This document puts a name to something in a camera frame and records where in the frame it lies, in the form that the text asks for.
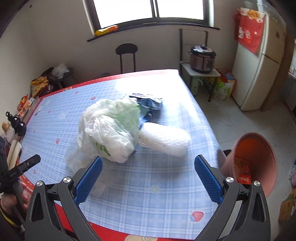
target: window sill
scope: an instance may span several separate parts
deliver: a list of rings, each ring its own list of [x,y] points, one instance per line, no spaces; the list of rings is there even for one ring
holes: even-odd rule
[[[109,34],[114,34],[114,33],[118,33],[121,31],[125,31],[125,30],[129,30],[129,29],[134,29],[134,28],[143,28],[143,27],[150,27],[150,26],[159,26],[159,25],[182,25],[182,26],[195,26],[195,27],[202,27],[202,28],[209,28],[209,29],[215,29],[215,30],[220,30],[219,28],[215,28],[215,27],[211,27],[211,26],[207,26],[207,25],[202,25],[202,24],[195,24],[195,23],[145,23],[145,24],[141,24],[141,25],[136,25],[136,26],[131,26],[131,27],[126,27],[126,28],[119,28],[116,31],[112,31],[100,36],[95,36],[89,40],[87,40],[88,42],[91,42],[95,39],[101,38],[103,36],[109,35]]]

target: pressure cooker lid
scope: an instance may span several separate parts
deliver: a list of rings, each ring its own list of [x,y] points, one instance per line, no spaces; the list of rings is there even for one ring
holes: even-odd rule
[[[198,54],[198,53],[215,53],[212,49],[208,48],[206,45],[196,45],[191,47],[191,53]]]

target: metal screw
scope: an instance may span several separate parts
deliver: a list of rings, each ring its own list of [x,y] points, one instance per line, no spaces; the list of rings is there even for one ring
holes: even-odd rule
[[[43,182],[42,182],[42,181],[38,181],[38,182],[36,182],[36,186],[37,186],[37,187],[40,187],[40,186],[42,186],[42,184],[43,184]]]
[[[226,177],[226,181],[228,183],[233,183],[234,182],[234,179],[232,177]]]
[[[63,182],[64,183],[69,183],[71,181],[71,178],[70,177],[65,177],[64,179],[63,179]]]
[[[254,185],[257,186],[257,187],[259,187],[260,186],[260,182],[254,181]]]

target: person's hand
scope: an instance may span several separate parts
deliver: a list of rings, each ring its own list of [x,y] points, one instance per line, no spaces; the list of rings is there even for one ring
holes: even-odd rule
[[[27,187],[26,184],[22,183],[22,187],[24,189],[22,193],[22,197],[24,199],[24,204],[23,207],[24,209],[28,209],[31,194],[29,194],[25,189]],[[13,194],[3,194],[1,197],[0,205],[2,209],[7,213],[7,214],[12,214],[12,208],[17,204],[17,198]]]

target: floor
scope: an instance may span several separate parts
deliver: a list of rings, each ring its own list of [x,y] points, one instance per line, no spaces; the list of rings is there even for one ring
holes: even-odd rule
[[[281,202],[291,191],[289,173],[296,158],[296,124],[283,103],[278,103],[272,110],[262,113],[242,112],[232,97],[224,102],[216,99],[211,102],[207,100],[208,93],[200,86],[196,101],[206,115],[222,150],[231,149],[234,142],[243,134],[257,132],[270,142],[275,151],[278,161],[277,181],[272,193],[267,197],[273,240],[281,228],[278,223]],[[232,220],[229,220],[229,223],[234,223],[236,215],[231,216]],[[229,230],[225,228],[224,232],[227,234],[231,227]]]

